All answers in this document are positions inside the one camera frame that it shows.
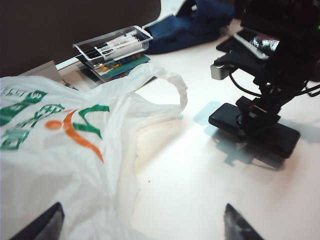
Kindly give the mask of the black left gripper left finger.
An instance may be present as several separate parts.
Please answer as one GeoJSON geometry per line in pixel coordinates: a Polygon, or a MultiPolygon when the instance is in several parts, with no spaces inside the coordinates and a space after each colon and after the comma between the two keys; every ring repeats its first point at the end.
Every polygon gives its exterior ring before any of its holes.
{"type": "Polygon", "coordinates": [[[56,202],[10,239],[59,240],[64,220],[63,206],[60,202],[56,202]]]}

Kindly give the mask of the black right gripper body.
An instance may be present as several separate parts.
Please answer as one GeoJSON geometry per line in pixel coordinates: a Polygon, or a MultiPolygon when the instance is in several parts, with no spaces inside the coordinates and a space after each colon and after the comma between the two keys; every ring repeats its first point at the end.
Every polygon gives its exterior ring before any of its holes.
{"type": "Polygon", "coordinates": [[[261,110],[260,118],[263,116],[261,100],[276,101],[282,107],[297,96],[317,96],[318,87],[308,87],[317,64],[318,42],[315,39],[281,40],[274,53],[264,60],[231,50],[213,62],[214,67],[222,70],[222,79],[231,77],[237,69],[254,76],[259,93],[245,89],[234,79],[232,82],[243,92],[260,98],[256,105],[261,110]]]}

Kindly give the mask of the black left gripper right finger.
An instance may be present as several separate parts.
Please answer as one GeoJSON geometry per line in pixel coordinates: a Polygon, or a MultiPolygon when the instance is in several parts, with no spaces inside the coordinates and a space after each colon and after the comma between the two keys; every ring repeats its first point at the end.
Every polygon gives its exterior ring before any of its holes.
{"type": "Polygon", "coordinates": [[[230,203],[225,206],[223,220],[225,240],[263,240],[261,235],[230,203]]]}

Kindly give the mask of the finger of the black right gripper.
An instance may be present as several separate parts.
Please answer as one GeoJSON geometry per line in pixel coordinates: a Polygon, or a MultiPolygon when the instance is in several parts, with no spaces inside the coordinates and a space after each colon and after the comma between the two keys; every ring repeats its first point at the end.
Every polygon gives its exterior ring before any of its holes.
{"type": "Polygon", "coordinates": [[[263,112],[261,117],[261,121],[263,122],[261,127],[261,134],[264,134],[279,121],[280,116],[278,115],[278,113],[281,110],[281,105],[275,100],[262,99],[261,109],[263,112]]]}
{"type": "Polygon", "coordinates": [[[257,135],[262,130],[262,122],[260,119],[261,110],[258,110],[257,104],[260,97],[249,99],[241,96],[236,101],[240,114],[237,117],[237,123],[243,131],[242,135],[257,135]]]}

